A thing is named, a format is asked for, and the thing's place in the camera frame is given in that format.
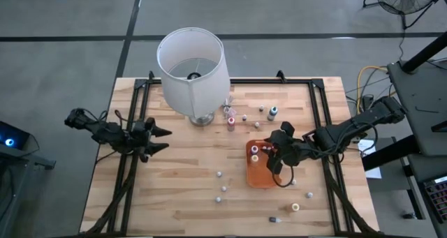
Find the lamp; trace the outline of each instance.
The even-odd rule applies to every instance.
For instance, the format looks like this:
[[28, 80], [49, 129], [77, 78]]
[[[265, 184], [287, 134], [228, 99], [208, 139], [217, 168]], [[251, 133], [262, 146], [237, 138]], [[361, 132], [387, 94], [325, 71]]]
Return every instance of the lamp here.
[[[174, 111], [189, 116], [196, 126], [206, 126], [230, 93], [224, 45], [211, 32], [199, 28], [178, 29], [160, 43], [157, 61], [161, 68], [161, 86], [166, 102]], [[188, 78], [176, 74], [184, 67]], [[200, 62], [208, 70], [199, 70]]]

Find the blue light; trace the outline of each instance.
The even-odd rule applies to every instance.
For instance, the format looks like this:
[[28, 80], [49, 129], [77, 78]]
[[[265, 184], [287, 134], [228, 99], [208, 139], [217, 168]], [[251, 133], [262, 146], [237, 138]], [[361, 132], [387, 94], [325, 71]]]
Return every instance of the blue light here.
[[11, 146], [14, 144], [14, 140], [12, 140], [12, 139], [7, 139], [7, 140], [5, 141], [5, 144], [6, 144], [7, 147], [11, 147]]

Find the white paper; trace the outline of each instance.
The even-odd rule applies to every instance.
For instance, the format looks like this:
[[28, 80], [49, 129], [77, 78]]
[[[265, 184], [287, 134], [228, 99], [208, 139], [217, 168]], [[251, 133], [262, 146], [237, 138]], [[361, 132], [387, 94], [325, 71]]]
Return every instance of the white paper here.
[[[358, 143], [358, 149], [363, 151], [366, 148], [369, 148], [370, 146], [372, 146], [374, 144], [373, 140], [361, 140]], [[373, 147], [367, 151], [364, 152], [365, 156], [368, 156], [370, 154], [372, 154], [373, 152], [376, 151], [376, 147]], [[380, 173], [380, 168], [374, 168], [371, 169], [369, 171], [365, 172], [366, 174], [366, 178], [370, 178], [370, 179], [382, 179], [382, 174]]]

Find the lamp base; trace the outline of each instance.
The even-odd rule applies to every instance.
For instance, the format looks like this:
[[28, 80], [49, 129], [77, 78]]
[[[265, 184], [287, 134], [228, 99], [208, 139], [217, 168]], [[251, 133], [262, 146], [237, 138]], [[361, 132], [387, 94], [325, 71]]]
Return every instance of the lamp base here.
[[214, 119], [214, 112], [206, 114], [205, 116], [200, 118], [189, 117], [189, 121], [194, 126], [207, 126], [212, 122], [213, 119]]

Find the keyboard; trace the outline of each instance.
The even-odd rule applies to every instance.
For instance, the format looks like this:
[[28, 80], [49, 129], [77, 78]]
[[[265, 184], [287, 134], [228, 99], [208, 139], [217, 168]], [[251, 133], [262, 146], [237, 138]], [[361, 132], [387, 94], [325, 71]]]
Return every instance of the keyboard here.
[[447, 176], [423, 183], [438, 222], [447, 221]]

